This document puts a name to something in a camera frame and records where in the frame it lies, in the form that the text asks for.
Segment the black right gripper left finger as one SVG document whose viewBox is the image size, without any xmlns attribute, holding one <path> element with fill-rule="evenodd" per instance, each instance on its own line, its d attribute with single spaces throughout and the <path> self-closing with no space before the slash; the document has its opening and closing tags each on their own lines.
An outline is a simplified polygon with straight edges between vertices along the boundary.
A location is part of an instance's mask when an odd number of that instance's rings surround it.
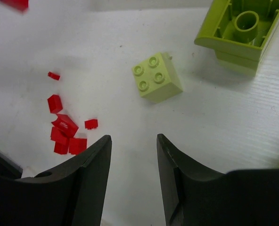
<svg viewBox="0 0 279 226">
<path fill-rule="evenodd" d="M 0 226 L 98 226 L 101 223 L 112 140 L 35 177 L 0 176 Z"/>
</svg>

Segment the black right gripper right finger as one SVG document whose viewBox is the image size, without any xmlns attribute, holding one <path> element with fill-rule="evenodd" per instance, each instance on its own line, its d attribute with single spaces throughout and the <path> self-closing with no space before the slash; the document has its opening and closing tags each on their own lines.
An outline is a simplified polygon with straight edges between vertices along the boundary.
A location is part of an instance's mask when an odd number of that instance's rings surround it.
<svg viewBox="0 0 279 226">
<path fill-rule="evenodd" d="M 279 226 L 279 169 L 223 174 L 163 134 L 157 136 L 157 159 L 168 226 Z"/>
</svg>

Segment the small red lego brick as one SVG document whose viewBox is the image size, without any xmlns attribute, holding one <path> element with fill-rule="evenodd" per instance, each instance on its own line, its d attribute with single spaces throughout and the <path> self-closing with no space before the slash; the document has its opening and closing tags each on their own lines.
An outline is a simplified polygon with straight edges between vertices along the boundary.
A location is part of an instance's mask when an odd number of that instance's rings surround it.
<svg viewBox="0 0 279 226">
<path fill-rule="evenodd" d="M 84 122 L 84 126 L 88 130 L 96 129 L 98 127 L 97 119 L 89 119 Z"/>
</svg>

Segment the pale green square lego brick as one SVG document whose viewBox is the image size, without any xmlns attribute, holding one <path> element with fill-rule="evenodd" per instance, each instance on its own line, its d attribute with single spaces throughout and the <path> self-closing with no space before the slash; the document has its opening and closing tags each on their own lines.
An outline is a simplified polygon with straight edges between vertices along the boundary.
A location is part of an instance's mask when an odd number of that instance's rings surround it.
<svg viewBox="0 0 279 226">
<path fill-rule="evenodd" d="M 131 69 L 141 98 L 160 103 L 183 92 L 167 52 L 156 53 Z"/>
</svg>

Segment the large lime green lego brick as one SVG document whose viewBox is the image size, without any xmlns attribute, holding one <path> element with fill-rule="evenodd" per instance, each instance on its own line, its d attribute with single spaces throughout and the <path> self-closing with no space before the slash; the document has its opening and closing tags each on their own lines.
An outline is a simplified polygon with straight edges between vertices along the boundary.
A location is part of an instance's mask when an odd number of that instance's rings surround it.
<svg viewBox="0 0 279 226">
<path fill-rule="evenodd" d="M 219 63 L 255 76 L 279 27 L 279 0 L 214 0 L 194 40 Z"/>
</svg>

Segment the red round lego piece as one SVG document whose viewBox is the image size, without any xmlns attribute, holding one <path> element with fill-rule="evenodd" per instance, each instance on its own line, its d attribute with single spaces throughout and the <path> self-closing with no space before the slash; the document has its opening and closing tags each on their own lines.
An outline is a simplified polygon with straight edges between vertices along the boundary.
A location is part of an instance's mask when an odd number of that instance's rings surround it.
<svg viewBox="0 0 279 226">
<path fill-rule="evenodd" d="M 29 0 L 0 0 L 0 4 L 19 13 L 24 13 L 29 9 Z"/>
</svg>

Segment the tiny red lego plate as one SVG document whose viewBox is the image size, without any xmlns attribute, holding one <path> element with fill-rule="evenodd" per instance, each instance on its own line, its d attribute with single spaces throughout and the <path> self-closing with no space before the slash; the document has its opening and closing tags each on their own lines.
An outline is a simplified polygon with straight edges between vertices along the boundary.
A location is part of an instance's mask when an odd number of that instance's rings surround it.
<svg viewBox="0 0 279 226">
<path fill-rule="evenodd" d="M 54 80 L 60 80 L 60 75 L 54 72 L 48 72 L 48 77 L 54 79 Z"/>
</svg>

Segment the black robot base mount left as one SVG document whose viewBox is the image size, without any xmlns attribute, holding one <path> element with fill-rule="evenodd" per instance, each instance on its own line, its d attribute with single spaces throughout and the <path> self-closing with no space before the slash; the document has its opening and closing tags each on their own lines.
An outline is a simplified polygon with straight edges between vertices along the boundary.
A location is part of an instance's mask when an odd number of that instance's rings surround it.
<svg viewBox="0 0 279 226">
<path fill-rule="evenodd" d="M 0 176 L 20 179 L 23 169 L 0 152 Z"/>
</svg>

